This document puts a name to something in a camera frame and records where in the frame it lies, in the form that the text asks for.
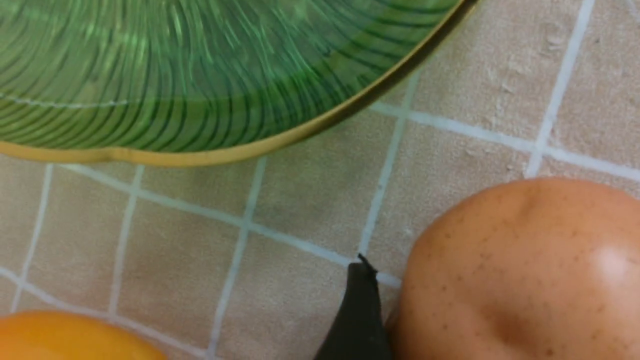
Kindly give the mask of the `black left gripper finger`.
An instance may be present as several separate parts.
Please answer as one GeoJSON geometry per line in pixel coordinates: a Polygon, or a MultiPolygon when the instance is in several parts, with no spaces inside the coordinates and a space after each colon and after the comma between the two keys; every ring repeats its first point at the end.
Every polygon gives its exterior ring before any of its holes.
{"type": "Polygon", "coordinates": [[[346,289],[316,360],[391,360],[377,269],[362,255],[347,267],[346,289]]]}

